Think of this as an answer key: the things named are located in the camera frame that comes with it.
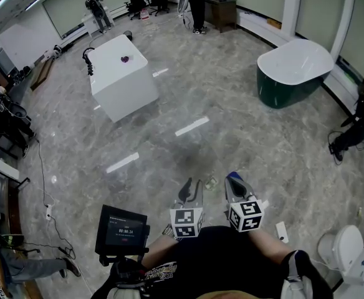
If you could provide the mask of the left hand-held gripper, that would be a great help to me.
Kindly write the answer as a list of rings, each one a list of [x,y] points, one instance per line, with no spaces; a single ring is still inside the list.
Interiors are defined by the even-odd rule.
[[[189,178],[178,193],[179,200],[175,199],[170,209],[171,227],[177,239],[197,237],[204,223],[204,184],[200,179],[197,181],[192,197],[191,183]]]

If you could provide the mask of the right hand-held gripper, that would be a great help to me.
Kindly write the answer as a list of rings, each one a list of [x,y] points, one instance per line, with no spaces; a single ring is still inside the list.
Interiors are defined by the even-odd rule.
[[[262,225],[264,205],[256,199],[253,188],[238,178],[225,178],[226,199],[229,205],[228,221],[238,232],[257,230]]]

